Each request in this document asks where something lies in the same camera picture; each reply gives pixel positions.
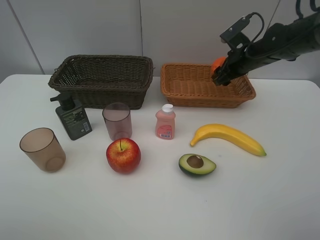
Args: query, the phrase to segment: plastic cup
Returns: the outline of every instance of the plastic cup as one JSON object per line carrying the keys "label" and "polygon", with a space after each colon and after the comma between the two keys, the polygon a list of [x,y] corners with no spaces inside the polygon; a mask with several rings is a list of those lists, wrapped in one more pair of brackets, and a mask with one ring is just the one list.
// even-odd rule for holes
{"label": "plastic cup", "polygon": [[58,171],[66,161],[64,150],[49,128],[42,127],[28,132],[20,141],[20,149],[47,173]]}
{"label": "plastic cup", "polygon": [[126,104],[111,103],[103,109],[102,116],[111,140],[131,138],[131,114],[130,108]]}

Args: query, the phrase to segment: avocado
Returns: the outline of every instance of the avocado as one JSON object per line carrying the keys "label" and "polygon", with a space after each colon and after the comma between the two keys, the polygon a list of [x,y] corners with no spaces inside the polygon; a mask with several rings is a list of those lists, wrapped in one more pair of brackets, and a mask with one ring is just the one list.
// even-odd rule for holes
{"label": "avocado", "polygon": [[179,159],[179,167],[189,176],[200,177],[212,173],[217,165],[205,156],[185,154]]}

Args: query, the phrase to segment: banana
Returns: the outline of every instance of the banana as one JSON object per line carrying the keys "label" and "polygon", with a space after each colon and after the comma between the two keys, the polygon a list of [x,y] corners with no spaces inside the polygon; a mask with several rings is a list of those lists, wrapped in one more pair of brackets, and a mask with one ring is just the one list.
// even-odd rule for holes
{"label": "banana", "polygon": [[193,147],[200,140],[207,138],[220,138],[227,140],[253,155],[267,155],[264,148],[252,137],[235,128],[217,123],[207,124],[198,128],[190,142],[190,145]]}

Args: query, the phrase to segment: red apple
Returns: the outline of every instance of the red apple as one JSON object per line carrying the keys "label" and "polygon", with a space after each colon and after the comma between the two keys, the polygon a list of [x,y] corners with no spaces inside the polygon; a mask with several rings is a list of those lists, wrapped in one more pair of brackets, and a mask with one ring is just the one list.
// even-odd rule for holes
{"label": "red apple", "polygon": [[134,141],[129,138],[120,138],[108,146],[106,159],[113,170],[128,174],[138,167],[141,152]]}

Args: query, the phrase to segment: white wall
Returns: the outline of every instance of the white wall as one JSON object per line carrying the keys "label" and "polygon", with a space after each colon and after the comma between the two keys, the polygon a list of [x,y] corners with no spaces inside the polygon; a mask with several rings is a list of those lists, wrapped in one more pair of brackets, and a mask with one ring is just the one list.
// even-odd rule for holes
{"label": "white wall", "polygon": [[41,74],[39,65],[5,0],[0,1],[0,83],[13,74]]}
{"label": "white wall", "polygon": [[[315,0],[320,7],[320,0]],[[296,15],[296,0],[281,0],[271,24],[290,24]],[[301,0],[301,11],[304,16],[312,14],[309,0]],[[299,56],[296,61],[281,60],[250,72],[249,77],[256,79],[304,79],[311,80],[320,86],[320,51]]]}
{"label": "white wall", "polygon": [[[240,17],[259,12],[266,25],[279,0],[141,0],[143,54],[152,58],[154,75],[162,64],[211,64],[230,50],[220,34]],[[244,33],[253,38],[261,21],[253,16]]]}
{"label": "white wall", "polygon": [[46,74],[70,55],[142,55],[139,0],[10,2]]}

